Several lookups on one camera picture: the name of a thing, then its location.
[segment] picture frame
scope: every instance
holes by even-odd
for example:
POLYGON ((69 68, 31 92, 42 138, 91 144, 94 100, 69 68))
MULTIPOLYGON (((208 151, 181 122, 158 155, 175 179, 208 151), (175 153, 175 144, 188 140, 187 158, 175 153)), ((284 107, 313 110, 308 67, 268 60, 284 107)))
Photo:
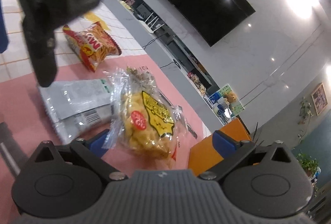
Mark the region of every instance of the picture frame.
POLYGON ((318 84, 317 88, 313 91, 312 100, 317 116, 319 116, 328 105, 323 83, 318 84))

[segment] yellow label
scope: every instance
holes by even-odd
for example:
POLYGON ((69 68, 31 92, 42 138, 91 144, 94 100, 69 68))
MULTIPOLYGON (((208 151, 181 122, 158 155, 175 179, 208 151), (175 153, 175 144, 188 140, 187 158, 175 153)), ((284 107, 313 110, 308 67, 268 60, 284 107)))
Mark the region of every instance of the yellow label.
POLYGON ((149 124, 155 128, 160 137, 165 134, 173 135, 173 119, 169 110, 151 95, 142 92, 143 103, 148 113, 149 124))

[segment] barcode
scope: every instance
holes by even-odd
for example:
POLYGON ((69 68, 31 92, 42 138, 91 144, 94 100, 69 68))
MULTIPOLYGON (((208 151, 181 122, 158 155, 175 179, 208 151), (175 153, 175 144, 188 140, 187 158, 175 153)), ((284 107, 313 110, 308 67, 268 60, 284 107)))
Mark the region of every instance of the barcode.
POLYGON ((83 117, 90 126, 95 126, 101 123, 101 117, 95 109, 84 112, 83 117))

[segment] pink tablecloth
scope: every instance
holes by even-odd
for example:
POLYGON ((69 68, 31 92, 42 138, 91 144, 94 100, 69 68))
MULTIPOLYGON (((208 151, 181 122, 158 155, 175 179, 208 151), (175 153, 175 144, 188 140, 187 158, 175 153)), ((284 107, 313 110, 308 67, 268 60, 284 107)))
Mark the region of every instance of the pink tablecloth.
MULTIPOLYGON (((167 98, 173 104, 183 107, 188 123, 198 135, 197 140, 189 134, 186 139, 181 141, 181 147, 177 153, 175 169, 186 168, 189 149, 203 138, 203 124, 194 110, 148 55, 107 59, 99 66, 96 73, 88 71, 81 63, 59 67, 57 80, 71 81, 101 78, 104 77, 102 74, 103 70, 111 71, 115 67, 126 68, 126 66, 147 67, 154 74, 160 90, 167 98)), ((32 154, 42 140, 52 140, 54 144, 59 144, 59 140, 45 114, 42 100, 36 87, 34 74, 31 73, 0 83, 0 112, 3 114, 4 121, 13 133, 15 141, 28 156, 32 154)), ((98 133, 98 131, 105 127, 107 126, 91 131, 88 136, 98 133)), ((165 168, 155 163, 155 161, 132 155, 123 148, 109 150, 103 159, 129 176, 136 169, 165 168)), ((0 224, 11 222, 18 216, 10 194, 13 182, 14 177, 9 172, 3 159, 0 158, 0 224)))

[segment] red circular sticker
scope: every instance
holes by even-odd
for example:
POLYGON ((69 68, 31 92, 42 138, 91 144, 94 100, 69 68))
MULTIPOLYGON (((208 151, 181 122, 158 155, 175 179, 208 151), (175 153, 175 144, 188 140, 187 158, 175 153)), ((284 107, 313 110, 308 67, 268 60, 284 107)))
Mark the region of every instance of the red circular sticker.
POLYGON ((140 113, 139 111, 133 111, 131 113, 131 118, 132 118, 134 126, 137 129, 143 131, 147 128, 146 119, 144 118, 143 114, 140 113))

